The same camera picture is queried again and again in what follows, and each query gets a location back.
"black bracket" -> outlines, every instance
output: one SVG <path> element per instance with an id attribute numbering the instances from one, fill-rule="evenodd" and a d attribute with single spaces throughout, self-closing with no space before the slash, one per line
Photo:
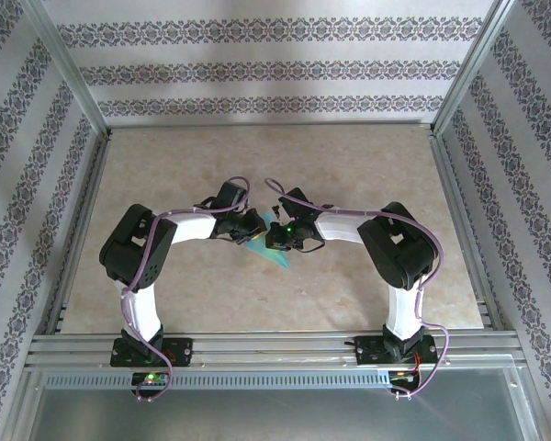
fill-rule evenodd
<path id="1" fill-rule="evenodd" d="M 410 362 L 414 358 L 414 354 L 421 357 L 421 363 L 436 363 L 437 350 L 434 344 L 434 338 L 431 335 L 424 335 L 413 348 L 409 351 L 408 356 L 397 360 L 394 355 L 390 354 L 386 349 L 386 337 L 383 335 L 358 335 L 353 342 L 347 342 L 348 345 L 354 346 L 355 359 L 357 365 L 392 365 L 400 362 Z"/>
<path id="2" fill-rule="evenodd" d="M 298 187 L 292 188 L 287 194 L 292 198 L 309 202 Z M 265 247 L 279 251 L 298 250 L 301 253 L 311 253 L 320 250 L 324 246 L 324 239 L 320 237 L 315 221 L 322 211 L 305 207 L 284 197 L 279 198 L 279 201 L 287 216 L 292 218 L 292 221 L 286 225 L 272 222 L 269 232 L 265 235 Z M 279 219 L 279 208 L 277 206 L 272 207 L 272 210 L 276 218 Z M 319 242 L 320 245 L 304 251 L 304 241 L 307 239 L 313 239 Z"/>
<path id="3" fill-rule="evenodd" d="M 169 358 L 173 367 L 187 368 L 192 360 L 193 343 L 191 338 L 164 337 L 161 352 Z M 122 337 L 114 341 L 110 366 L 113 368 L 166 368 L 165 362 L 158 356 L 152 358 L 144 355 Z"/>

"floor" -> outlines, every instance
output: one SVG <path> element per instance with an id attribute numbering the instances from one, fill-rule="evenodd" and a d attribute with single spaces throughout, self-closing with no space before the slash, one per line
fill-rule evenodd
<path id="1" fill-rule="evenodd" d="M 232 175 L 252 181 L 260 213 L 276 204 L 263 183 L 268 176 L 286 189 L 300 187 L 317 204 L 403 203 L 445 250 L 423 318 L 482 327 L 425 128 L 334 125 L 114 130 L 62 331 L 115 334 L 123 326 L 98 253 L 128 206 L 187 208 Z M 331 242 L 313 254 L 288 253 L 287 261 L 288 269 L 222 241 L 178 244 L 156 283 L 165 331 L 381 328 L 388 288 L 365 248 Z"/>

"cable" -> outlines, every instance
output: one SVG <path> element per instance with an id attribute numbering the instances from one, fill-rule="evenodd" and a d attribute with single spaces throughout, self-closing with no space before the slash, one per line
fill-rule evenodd
<path id="1" fill-rule="evenodd" d="M 230 207 L 227 207 L 225 209 L 200 209 L 197 207 L 193 207 L 192 209 L 170 209 L 169 211 L 165 211 L 155 217 L 153 219 L 153 223 L 151 226 L 151 229 L 149 231 L 149 235 L 147 237 L 147 242 L 145 243 L 145 249 L 143 251 L 143 257 L 141 259 L 141 263 L 139 264 L 139 267 L 137 268 L 137 272 L 135 273 L 135 276 L 133 277 L 132 281 L 129 283 L 129 285 L 125 288 L 123 288 L 120 291 L 120 310 L 122 312 L 122 316 L 125 319 L 125 322 L 127 322 L 127 325 L 129 326 L 130 330 L 134 333 L 134 335 L 137 337 L 137 339 L 143 343 L 143 345 L 152 351 L 155 355 L 157 355 L 166 365 L 168 369 L 168 377 L 165 382 L 165 386 L 163 386 L 163 389 L 161 389 L 159 392 L 157 392 L 155 395 L 147 398 L 148 402 L 152 402 L 157 400 L 159 397 L 161 397 L 172 385 L 172 380 L 174 378 L 174 369 L 172 367 L 172 362 L 165 356 L 161 351 L 159 351 L 157 348 L 155 348 L 153 345 L 151 345 L 147 340 L 143 338 L 139 330 L 135 327 L 134 324 L 134 317 L 131 317 L 130 310 L 129 310 L 129 299 L 127 294 L 130 293 L 132 290 L 134 290 L 137 287 L 137 284 L 139 283 L 139 280 L 141 279 L 141 276 L 143 274 L 143 271 L 145 270 L 145 266 L 147 265 L 147 260 L 149 259 L 149 254 L 151 253 L 152 249 L 152 243 L 153 238 L 155 236 L 155 230 L 157 229 L 157 225 L 162 219 L 165 219 L 167 217 L 173 216 L 175 214 L 185 214 L 185 213 L 206 213 L 206 214 L 216 214 L 216 213 L 225 213 L 227 211 L 232 211 L 234 209 L 245 209 L 247 207 L 247 201 L 249 199 L 249 195 L 251 193 L 251 184 L 249 183 L 249 180 L 243 176 L 233 176 L 230 179 L 228 179 L 227 182 L 231 181 L 242 181 L 246 185 L 246 192 L 243 199 L 237 204 Z M 135 394 L 137 395 L 137 401 L 141 401 L 141 395 L 139 394 L 139 391 L 141 389 L 141 385 L 137 387 L 135 390 Z"/>
<path id="2" fill-rule="evenodd" d="M 310 209 L 317 209 L 319 211 L 322 211 L 324 213 L 332 213 L 332 214 L 344 214 L 348 216 L 358 216 L 358 217 L 382 217 L 382 218 L 389 218 L 393 219 L 395 221 L 400 221 L 404 223 L 408 223 L 409 225 L 413 226 L 414 228 L 420 230 L 423 232 L 430 240 L 433 242 L 433 245 L 437 249 L 437 267 L 434 269 L 434 271 L 421 282 L 421 284 L 418 286 L 416 290 L 416 300 L 415 300 L 415 306 L 414 306 L 414 315 L 416 319 L 421 323 L 422 326 L 429 328 L 429 329 L 439 329 L 444 333 L 444 347 L 443 351 L 441 352 L 441 355 L 439 355 L 439 358 L 437 359 L 436 364 L 434 365 L 433 369 L 431 370 L 431 373 L 429 376 L 425 379 L 425 381 L 422 382 L 422 384 L 416 389 L 416 390 L 407 390 L 400 386 L 393 386 L 393 389 L 399 390 L 401 392 L 404 392 L 404 395 L 399 395 L 396 392 L 396 398 L 402 398 L 407 397 L 410 399 L 411 396 L 416 395 L 421 390 L 426 388 L 426 386 L 429 384 L 431 379 L 433 379 L 434 374 L 436 373 L 437 369 L 443 363 L 444 357 L 447 353 L 447 350 L 449 348 L 449 331 L 447 331 L 447 328 L 442 326 L 441 324 L 435 324 L 435 323 L 427 323 L 422 320 L 421 316 L 421 310 L 422 310 L 422 297 L 424 295 L 424 287 L 431 282 L 437 275 L 437 273 L 441 270 L 443 267 L 443 261 L 444 261 L 444 252 L 443 247 L 441 246 L 441 243 L 439 243 L 439 240 L 436 238 L 436 236 L 431 232 L 428 228 L 426 228 L 424 225 L 421 225 L 416 220 L 412 220 L 410 218 L 406 218 L 404 216 L 400 216 L 399 214 L 394 213 L 386 213 L 385 211 L 359 211 L 355 209 L 333 209 L 333 208 L 327 208 L 322 207 L 318 205 L 311 204 L 310 202 L 306 202 L 304 200 L 293 198 L 286 194 L 286 191 L 282 187 L 282 185 L 277 182 L 275 179 L 271 177 L 267 177 L 265 179 L 265 184 L 270 187 L 272 190 L 274 190 L 278 195 L 280 195 L 282 198 L 286 198 L 288 200 L 291 200 L 292 202 L 296 202 L 297 204 L 303 205 L 304 207 L 308 207 Z"/>

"patterned wallpaper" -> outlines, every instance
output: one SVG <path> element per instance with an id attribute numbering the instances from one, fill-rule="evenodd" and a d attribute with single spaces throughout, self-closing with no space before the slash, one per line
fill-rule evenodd
<path id="1" fill-rule="evenodd" d="M 0 434 L 59 283 L 95 140 L 18 2 L 0 0 Z"/>
<path id="2" fill-rule="evenodd" d="M 109 125 L 431 122 L 491 0 L 50 0 Z"/>
<path id="3" fill-rule="evenodd" d="M 516 4 L 443 141 L 551 425 L 551 0 Z"/>

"robotic arm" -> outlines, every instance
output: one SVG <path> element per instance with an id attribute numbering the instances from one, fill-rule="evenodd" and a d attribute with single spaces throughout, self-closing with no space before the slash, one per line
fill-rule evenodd
<path id="1" fill-rule="evenodd" d="M 138 272 L 145 251 L 144 240 L 150 235 L 156 215 L 142 205 L 131 206 L 100 251 L 100 264 L 124 296 L 123 312 L 129 317 L 129 323 L 121 332 L 122 338 L 148 362 L 152 363 L 156 355 L 142 341 L 158 351 L 163 344 L 163 326 L 155 307 L 154 282 L 161 273 L 170 246 L 193 239 L 222 239 L 241 244 L 264 232 L 265 223 L 256 209 L 224 211 L 242 203 L 247 191 L 227 181 L 217 196 L 195 206 L 198 212 L 182 210 L 187 212 L 161 219 L 153 234 L 146 265 L 133 290 L 128 290 L 128 286 Z"/>
<path id="2" fill-rule="evenodd" d="M 309 203 L 299 188 L 292 189 L 287 195 Z M 389 310 L 383 327 L 384 347 L 395 362 L 409 358 L 424 334 L 416 316 L 416 291 L 433 269 L 433 261 L 438 256 L 433 242 L 420 229 L 403 221 L 335 213 L 332 206 L 323 207 L 332 212 L 322 212 L 286 197 L 279 201 L 292 221 L 286 225 L 272 222 L 265 236 L 267 248 L 297 249 L 306 253 L 304 241 L 307 239 L 321 243 L 311 251 L 333 240 L 363 244 L 380 276 L 388 283 Z M 415 221 L 398 202 L 391 202 L 381 211 Z"/>

